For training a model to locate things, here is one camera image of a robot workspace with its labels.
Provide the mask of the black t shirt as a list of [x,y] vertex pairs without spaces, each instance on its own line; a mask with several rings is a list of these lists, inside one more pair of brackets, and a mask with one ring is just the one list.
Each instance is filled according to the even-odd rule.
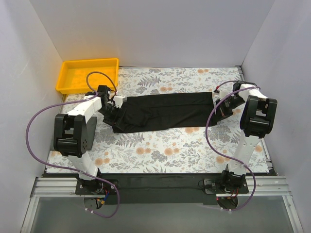
[[121,108],[100,112],[114,133],[139,133],[204,127],[213,108],[212,93],[198,92],[128,97]]

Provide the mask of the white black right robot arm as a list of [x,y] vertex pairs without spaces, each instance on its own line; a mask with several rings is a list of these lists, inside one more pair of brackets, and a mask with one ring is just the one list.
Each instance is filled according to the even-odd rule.
[[234,94],[231,94],[226,100],[221,102],[227,95],[219,91],[218,85],[214,93],[219,94],[216,104],[217,121],[224,120],[233,115],[233,110],[242,104],[245,104],[240,119],[241,137],[234,153],[225,170],[221,174],[220,188],[231,193],[246,185],[245,175],[247,165],[255,150],[255,147],[267,134],[272,131],[276,115],[277,100],[263,95],[255,83],[246,81],[232,81]]

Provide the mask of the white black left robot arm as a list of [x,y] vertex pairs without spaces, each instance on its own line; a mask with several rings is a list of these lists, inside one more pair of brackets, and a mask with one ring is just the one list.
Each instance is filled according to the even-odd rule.
[[121,107],[127,101],[122,95],[110,96],[111,92],[109,87],[100,85],[96,93],[86,93],[81,103],[54,120],[54,149],[72,162],[92,194],[99,194],[104,187],[103,181],[96,178],[100,171],[88,154],[97,124],[94,115],[99,112],[106,124],[117,126],[123,115]]

